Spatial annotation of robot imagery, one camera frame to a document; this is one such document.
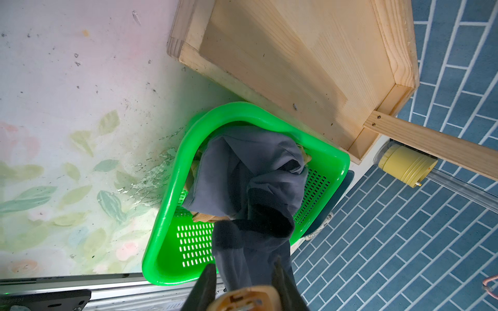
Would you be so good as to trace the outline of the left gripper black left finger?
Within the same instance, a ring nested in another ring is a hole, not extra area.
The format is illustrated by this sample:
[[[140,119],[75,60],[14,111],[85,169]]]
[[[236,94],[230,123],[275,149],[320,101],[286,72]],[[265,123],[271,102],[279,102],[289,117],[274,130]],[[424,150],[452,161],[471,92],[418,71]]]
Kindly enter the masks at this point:
[[[217,286],[217,270],[214,264],[208,264],[194,285],[181,311],[206,311],[214,302]]]

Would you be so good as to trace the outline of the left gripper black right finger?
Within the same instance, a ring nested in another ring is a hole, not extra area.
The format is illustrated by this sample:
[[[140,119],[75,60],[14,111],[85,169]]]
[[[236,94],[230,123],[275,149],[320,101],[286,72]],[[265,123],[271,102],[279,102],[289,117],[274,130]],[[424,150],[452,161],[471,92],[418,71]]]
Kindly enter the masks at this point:
[[[274,263],[272,286],[275,287],[278,292],[282,310],[309,311],[306,303],[298,292],[295,283],[285,271],[280,258]]]

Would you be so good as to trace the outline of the wooden clothespin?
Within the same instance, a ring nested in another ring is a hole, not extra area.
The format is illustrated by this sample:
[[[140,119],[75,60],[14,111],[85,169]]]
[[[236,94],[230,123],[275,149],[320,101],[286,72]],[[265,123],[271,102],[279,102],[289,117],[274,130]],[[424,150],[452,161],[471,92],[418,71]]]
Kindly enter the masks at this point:
[[[280,295],[273,286],[262,285],[227,292],[218,297],[207,311],[281,311]]]

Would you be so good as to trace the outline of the dark grey tank top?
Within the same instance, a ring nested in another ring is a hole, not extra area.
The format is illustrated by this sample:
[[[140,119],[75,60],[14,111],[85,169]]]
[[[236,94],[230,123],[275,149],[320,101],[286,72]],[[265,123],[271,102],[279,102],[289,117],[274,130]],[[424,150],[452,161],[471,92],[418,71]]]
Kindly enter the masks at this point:
[[[271,284],[276,261],[293,272],[290,237],[308,172],[282,133],[227,126],[208,141],[183,206],[215,217],[211,249],[227,290]]]

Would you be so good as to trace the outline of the tan tank top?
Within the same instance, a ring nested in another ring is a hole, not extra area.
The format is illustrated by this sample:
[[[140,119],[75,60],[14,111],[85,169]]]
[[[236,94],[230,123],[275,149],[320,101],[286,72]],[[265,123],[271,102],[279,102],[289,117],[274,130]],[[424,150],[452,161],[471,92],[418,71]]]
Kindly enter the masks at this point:
[[[232,219],[292,218],[303,202],[309,169],[293,142],[217,140],[201,157],[184,206]]]

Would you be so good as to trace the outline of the pink wire hanger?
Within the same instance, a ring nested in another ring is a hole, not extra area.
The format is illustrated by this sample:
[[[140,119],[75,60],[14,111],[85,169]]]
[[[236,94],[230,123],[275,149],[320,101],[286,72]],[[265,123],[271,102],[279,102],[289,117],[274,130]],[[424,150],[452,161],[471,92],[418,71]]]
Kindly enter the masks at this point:
[[[494,290],[492,288],[492,283],[497,282],[498,280],[498,275],[493,275],[491,277],[487,277],[482,281],[482,288],[483,290],[492,298],[498,300],[497,294],[494,293]]]

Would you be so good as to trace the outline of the green plastic basket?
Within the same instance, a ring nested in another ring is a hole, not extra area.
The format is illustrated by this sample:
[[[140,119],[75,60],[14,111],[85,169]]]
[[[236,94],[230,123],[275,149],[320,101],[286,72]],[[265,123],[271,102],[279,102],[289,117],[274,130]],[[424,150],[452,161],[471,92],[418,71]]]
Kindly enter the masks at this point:
[[[187,193],[184,184],[197,150],[212,134],[226,125],[252,124],[283,133],[304,147],[311,156],[301,208],[294,215],[295,230],[290,244],[296,244],[344,181],[350,156],[342,150],[305,133],[268,111],[248,102],[232,102],[200,113],[188,124],[172,166],[162,205],[156,217],[142,262],[142,272],[154,285],[172,286],[196,281],[211,253],[213,224],[195,223],[182,208]]]

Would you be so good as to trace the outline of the dark teal plastic bin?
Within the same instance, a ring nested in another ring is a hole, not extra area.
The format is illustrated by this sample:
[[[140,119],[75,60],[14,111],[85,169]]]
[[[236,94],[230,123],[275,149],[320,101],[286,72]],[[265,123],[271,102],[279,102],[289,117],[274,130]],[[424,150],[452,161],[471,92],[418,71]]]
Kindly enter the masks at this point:
[[[317,216],[317,218],[314,220],[314,222],[308,228],[308,230],[306,231],[304,236],[306,236],[306,234],[312,233],[316,228],[318,228],[320,226],[321,223],[323,223],[325,217],[327,217],[327,215],[329,213],[332,213],[333,208],[340,202],[342,196],[344,195],[344,193],[346,192],[346,190],[349,188],[350,184],[352,183],[354,176],[355,176],[354,171],[348,171],[345,179],[343,180],[343,182],[341,183],[341,185],[339,186],[339,188],[337,189],[335,194],[330,198],[330,200],[325,205],[325,207],[322,209],[320,214]]]

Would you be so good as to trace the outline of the yellow pen cup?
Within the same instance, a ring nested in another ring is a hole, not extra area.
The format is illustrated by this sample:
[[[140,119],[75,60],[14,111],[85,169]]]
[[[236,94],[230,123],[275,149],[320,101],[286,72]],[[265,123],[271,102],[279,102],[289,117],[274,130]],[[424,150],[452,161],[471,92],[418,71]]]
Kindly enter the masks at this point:
[[[386,142],[373,159],[383,172],[415,188],[429,175],[438,159],[396,141]]]

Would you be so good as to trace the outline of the floral table mat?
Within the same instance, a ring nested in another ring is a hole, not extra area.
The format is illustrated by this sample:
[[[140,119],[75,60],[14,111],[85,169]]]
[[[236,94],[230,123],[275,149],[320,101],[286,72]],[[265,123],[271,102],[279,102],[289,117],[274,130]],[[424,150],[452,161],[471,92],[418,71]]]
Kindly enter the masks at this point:
[[[177,1],[1,2],[1,278],[141,271],[190,118],[237,97],[167,54]]]

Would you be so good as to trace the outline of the wooden clothes rack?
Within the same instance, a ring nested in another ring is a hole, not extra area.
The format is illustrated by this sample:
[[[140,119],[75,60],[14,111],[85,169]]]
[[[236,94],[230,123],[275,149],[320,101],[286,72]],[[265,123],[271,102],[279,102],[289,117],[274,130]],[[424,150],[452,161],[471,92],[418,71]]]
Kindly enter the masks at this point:
[[[496,151],[397,118],[420,84],[410,1],[180,1],[167,52],[355,163],[387,136],[497,178]]]

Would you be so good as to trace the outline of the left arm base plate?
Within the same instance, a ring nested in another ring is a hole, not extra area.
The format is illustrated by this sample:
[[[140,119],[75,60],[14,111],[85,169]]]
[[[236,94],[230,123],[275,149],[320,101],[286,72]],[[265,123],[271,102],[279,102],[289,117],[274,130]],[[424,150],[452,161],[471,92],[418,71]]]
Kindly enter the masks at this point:
[[[91,290],[72,290],[26,295],[3,294],[1,295],[1,310],[83,310],[91,297]]]

